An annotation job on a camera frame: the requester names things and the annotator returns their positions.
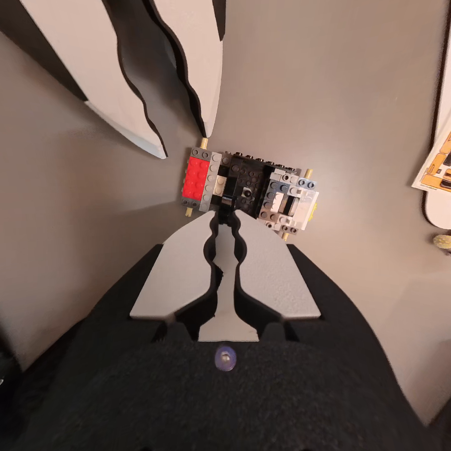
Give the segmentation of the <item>wooden white book stand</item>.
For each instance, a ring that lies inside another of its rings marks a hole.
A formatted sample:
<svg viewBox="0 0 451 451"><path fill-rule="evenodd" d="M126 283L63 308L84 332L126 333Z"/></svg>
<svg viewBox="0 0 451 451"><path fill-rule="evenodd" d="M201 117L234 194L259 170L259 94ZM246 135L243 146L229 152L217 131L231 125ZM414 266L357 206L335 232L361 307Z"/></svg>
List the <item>wooden white book stand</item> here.
<svg viewBox="0 0 451 451"><path fill-rule="evenodd" d="M445 39L437 86L437 102L433 117L433 143L450 118L451 109L451 11L448 10ZM435 227L450 229L450 196L442 191L428 192L424 196L424 215Z"/></svg>

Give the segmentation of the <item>grey desk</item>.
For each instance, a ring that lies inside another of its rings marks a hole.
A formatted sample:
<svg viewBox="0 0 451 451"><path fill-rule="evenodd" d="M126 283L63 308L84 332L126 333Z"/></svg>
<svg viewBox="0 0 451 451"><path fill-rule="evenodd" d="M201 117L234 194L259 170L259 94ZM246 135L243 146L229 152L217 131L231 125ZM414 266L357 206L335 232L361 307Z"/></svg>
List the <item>grey desk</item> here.
<svg viewBox="0 0 451 451"><path fill-rule="evenodd" d="M450 256L410 187L428 152L446 1L228 1L209 147L319 184L290 239L353 300L428 423L450 396ZM187 222L183 94L142 152L1 35L1 325L29 366Z"/></svg>

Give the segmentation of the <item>orange sticker sheet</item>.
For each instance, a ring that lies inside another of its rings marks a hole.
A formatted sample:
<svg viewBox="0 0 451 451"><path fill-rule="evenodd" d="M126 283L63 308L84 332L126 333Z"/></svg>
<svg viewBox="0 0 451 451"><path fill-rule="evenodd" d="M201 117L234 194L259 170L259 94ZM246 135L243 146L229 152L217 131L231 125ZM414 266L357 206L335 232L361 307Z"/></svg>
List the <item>orange sticker sheet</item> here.
<svg viewBox="0 0 451 451"><path fill-rule="evenodd" d="M444 130L438 135L411 187L430 192L451 192L450 130Z"/></svg>

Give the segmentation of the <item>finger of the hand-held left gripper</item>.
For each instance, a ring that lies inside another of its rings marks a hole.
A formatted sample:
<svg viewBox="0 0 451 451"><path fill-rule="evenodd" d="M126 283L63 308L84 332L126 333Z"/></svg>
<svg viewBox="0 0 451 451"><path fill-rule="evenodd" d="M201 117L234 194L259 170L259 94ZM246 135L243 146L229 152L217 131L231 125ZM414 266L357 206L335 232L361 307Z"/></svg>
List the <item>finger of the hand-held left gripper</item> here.
<svg viewBox="0 0 451 451"><path fill-rule="evenodd" d="M222 81L224 1L151 0L148 12L172 47L190 109L202 136L209 138Z"/></svg>
<svg viewBox="0 0 451 451"><path fill-rule="evenodd" d="M121 66L118 38L100 0L21 1L86 96L85 104L145 152L166 159L144 101Z"/></svg>

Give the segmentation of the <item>toy brick car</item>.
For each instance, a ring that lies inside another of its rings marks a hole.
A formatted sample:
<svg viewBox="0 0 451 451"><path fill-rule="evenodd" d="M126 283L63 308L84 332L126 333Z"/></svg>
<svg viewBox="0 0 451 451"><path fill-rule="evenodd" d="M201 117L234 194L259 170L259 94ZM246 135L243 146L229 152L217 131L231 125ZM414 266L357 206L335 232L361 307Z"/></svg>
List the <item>toy brick car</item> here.
<svg viewBox="0 0 451 451"><path fill-rule="evenodd" d="M187 217L213 211L227 225L234 211L242 211L287 240L306 229L317 208L312 173L239 152L214 152L203 138L190 150L181 205Z"/></svg>

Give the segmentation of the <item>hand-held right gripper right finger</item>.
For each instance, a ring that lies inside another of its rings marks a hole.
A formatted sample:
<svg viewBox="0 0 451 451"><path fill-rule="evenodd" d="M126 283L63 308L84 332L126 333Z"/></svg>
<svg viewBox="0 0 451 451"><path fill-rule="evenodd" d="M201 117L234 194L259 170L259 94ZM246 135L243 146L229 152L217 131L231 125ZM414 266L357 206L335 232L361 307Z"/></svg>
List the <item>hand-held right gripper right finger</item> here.
<svg viewBox="0 0 451 451"><path fill-rule="evenodd" d="M320 310L286 242L240 210L234 219L238 283L244 295L284 320L319 318Z"/></svg>

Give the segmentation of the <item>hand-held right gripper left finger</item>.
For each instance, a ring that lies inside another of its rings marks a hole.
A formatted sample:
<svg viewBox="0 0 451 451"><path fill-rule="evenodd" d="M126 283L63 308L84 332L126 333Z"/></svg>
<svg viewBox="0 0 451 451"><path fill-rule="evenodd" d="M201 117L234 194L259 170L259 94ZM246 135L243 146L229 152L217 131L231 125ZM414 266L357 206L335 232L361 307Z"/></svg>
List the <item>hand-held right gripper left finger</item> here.
<svg viewBox="0 0 451 451"><path fill-rule="evenodd" d="M217 308L217 213L210 211L183 226L162 245L137 300L133 319L181 319L206 304L210 319Z"/></svg>

